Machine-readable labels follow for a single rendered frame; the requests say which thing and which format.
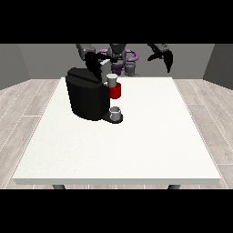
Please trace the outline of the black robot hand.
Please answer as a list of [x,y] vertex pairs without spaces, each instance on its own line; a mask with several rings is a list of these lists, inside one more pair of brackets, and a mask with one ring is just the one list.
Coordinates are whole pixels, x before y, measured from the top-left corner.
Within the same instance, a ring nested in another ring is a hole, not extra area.
[[173,65],[173,53],[170,50],[164,51],[164,52],[157,52],[151,55],[147,60],[152,61],[154,59],[163,59],[164,63],[166,65],[167,71],[171,71],[171,67]]
[[99,63],[99,60],[106,60],[109,59],[111,63],[116,63],[117,60],[115,58],[112,58],[111,56],[106,56],[103,54],[96,54],[94,52],[87,52],[85,54],[85,61],[86,61],[86,67],[87,69],[94,74],[94,76],[101,80],[101,64]]

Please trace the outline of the pale grey machine lid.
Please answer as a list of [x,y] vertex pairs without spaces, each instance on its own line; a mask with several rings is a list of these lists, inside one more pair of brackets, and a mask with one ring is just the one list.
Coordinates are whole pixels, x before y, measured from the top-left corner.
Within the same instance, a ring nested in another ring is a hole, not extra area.
[[101,65],[101,76],[102,76],[102,82],[107,82],[107,75],[111,73],[111,62],[109,59],[106,59],[100,63]]

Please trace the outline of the small grey coffee pod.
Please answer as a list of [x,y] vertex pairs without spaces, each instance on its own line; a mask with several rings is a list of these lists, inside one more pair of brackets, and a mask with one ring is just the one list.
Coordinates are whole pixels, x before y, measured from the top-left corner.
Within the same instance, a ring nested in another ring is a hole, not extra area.
[[117,85],[117,75],[116,74],[107,74],[107,85],[109,87],[115,87]]

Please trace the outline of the black coffee machine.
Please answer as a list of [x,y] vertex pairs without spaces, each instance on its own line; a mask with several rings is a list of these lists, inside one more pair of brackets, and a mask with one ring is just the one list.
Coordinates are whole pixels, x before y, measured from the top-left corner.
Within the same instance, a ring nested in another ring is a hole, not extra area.
[[123,121],[122,113],[110,112],[112,87],[108,87],[87,68],[71,68],[66,75],[66,87],[72,111],[85,120],[105,120],[112,124]]

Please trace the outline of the red pod holder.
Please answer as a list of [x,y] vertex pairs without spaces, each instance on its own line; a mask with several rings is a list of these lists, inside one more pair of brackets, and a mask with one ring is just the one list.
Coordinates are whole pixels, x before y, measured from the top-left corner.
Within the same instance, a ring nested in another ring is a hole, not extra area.
[[109,97],[112,99],[118,99],[121,97],[121,84],[116,83],[115,87],[110,87],[109,89]]

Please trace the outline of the small grey cup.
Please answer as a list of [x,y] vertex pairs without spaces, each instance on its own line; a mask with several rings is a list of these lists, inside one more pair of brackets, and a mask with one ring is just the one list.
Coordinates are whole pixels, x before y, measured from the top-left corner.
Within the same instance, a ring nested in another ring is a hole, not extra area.
[[121,117],[121,110],[118,106],[112,106],[109,108],[110,119],[117,121]]

